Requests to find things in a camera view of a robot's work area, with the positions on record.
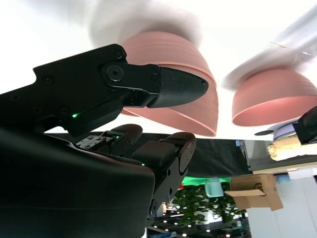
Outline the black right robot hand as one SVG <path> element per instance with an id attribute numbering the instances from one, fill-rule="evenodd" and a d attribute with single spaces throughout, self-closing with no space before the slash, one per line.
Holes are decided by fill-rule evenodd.
<path id="1" fill-rule="evenodd" d="M 0 235 L 140 238 L 187 174 L 196 138 L 149 141 L 135 124 L 92 130 L 125 107 L 184 105 L 206 94 L 194 74 L 135 65 L 112 44 L 34 68 L 36 81 L 0 96 Z"/>

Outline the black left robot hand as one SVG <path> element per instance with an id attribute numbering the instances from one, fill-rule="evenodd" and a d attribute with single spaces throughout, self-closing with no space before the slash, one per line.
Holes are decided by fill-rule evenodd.
<path id="1" fill-rule="evenodd" d="M 316 143 L 317 107 L 306 112 L 293 126 L 302 145 Z"/>

